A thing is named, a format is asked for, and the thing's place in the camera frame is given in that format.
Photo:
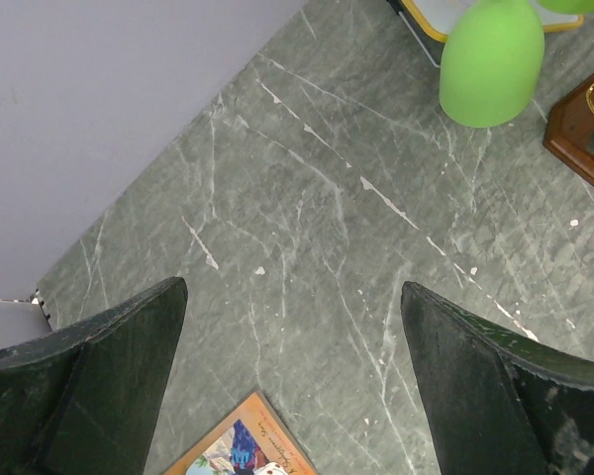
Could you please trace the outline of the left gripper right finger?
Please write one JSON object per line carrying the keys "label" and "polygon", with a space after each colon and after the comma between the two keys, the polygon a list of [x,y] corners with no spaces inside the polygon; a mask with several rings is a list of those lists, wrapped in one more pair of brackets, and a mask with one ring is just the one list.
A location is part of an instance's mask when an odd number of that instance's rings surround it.
{"label": "left gripper right finger", "polygon": [[444,474],[594,474],[594,362],[407,281],[405,338]]}

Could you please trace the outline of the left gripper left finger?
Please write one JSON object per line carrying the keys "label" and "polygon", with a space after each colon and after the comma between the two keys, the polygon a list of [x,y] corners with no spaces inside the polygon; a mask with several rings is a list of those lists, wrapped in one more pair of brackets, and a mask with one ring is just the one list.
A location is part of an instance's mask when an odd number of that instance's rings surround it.
{"label": "left gripper left finger", "polygon": [[141,474],[185,318],[167,278],[0,349],[0,474]]}

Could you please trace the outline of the gold wire glass rack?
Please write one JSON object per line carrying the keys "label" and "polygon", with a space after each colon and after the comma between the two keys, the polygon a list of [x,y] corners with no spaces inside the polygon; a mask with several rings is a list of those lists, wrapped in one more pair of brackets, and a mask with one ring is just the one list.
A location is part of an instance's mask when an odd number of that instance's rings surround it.
{"label": "gold wire glass rack", "polygon": [[544,147],[594,187],[594,72],[553,105]]}

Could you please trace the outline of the green wine glass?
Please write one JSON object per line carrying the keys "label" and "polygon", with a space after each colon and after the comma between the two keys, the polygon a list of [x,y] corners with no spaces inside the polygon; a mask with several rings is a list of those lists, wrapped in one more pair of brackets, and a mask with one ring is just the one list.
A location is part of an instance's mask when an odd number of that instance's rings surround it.
{"label": "green wine glass", "polygon": [[538,3],[552,12],[564,15],[594,13],[594,0],[539,0]]}
{"label": "green wine glass", "polygon": [[513,120],[533,97],[544,52],[544,28],[530,2],[476,2],[445,43],[442,109],[455,122],[472,128]]}

